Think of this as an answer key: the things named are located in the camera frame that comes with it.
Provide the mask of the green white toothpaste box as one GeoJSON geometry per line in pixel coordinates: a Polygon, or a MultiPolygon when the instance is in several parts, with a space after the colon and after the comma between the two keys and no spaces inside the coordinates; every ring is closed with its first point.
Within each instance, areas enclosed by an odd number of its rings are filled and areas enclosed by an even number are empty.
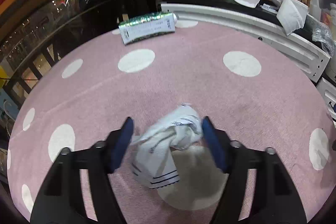
{"type": "Polygon", "coordinates": [[[137,16],[119,24],[125,45],[137,41],[175,32],[177,17],[173,12],[155,12],[137,16]]]}

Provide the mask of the pink polka dot tablecloth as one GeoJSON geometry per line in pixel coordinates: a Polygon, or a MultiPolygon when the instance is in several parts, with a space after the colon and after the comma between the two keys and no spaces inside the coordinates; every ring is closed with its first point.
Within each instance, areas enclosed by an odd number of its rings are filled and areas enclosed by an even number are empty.
{"type": "Polygon", "coordinates": [[[311,80],[266,43],[217,24],[125,46],[108,32],[63,57],[26,98],[9,142],[13,203],[29,219],[58,152],[89,148],[132,117],[143,134],[179,105],[246,147],[273,147],[308,219],[335,187],[333,120],[311,80]]]}

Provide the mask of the white drawer cabinet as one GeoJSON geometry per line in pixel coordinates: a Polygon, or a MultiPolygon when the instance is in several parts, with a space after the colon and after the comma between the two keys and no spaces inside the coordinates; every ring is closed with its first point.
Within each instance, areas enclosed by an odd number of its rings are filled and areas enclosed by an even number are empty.
{"type": "Polygon", "coordinates": [[[323,100],[325,101],[327,108],[329,110],[330,116],[333,118],[335,123],[335,96],[336,96],[336,88],[333,84],[327,81],[324,78],[321,78],[317,84],[317,90],[321,94],[323,100]]]}

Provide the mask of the white desk drawer front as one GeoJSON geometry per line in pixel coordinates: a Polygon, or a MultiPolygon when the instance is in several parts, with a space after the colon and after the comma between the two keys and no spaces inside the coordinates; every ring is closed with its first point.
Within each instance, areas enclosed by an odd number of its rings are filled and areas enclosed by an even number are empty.
{"type": "Polygon", "coordinates": [[[286,35],[283,28],[255,16],[216,7],[161,3],[162,11],[176,14],[180,20],[196,20],[244,32],[278,50],[293,61],[313,82],[318,82],[330,56],[298,34],[286,35]]]}

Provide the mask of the clear plastic bag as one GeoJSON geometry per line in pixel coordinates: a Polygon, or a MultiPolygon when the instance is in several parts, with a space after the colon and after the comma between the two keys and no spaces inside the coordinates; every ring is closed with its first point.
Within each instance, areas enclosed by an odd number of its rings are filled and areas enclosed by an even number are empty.
{"type": "Polygon", "coordinates": [[[315,23],[312,28],[312,40],[320,42],[322,50],[325,51],[330,57],[335,54],[335,40],[332,37],[331,30],[324,23],[315,23]]]}

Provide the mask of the white paper cup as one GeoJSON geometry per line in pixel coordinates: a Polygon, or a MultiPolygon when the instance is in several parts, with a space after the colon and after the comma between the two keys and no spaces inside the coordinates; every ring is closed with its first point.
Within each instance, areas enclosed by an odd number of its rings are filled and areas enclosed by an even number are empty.
{"type": "Polygon", "coordinates": [[[282,25],[286,36],[289,36],[295,30],[304,27],[308,12],[308,6],[298,0],[282,0],[276,18],[282,25]]]}

